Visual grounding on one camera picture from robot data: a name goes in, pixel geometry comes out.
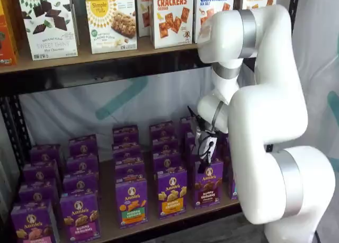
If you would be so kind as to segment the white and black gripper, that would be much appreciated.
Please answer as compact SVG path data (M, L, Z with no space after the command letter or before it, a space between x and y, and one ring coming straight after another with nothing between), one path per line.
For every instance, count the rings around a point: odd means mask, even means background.
M204 174L206 171L206 163L211 164L212 155L217 144L217 133L215 131L201 130L197 128L195 133L195 154L199 156L201 161L197 163L197 173Z

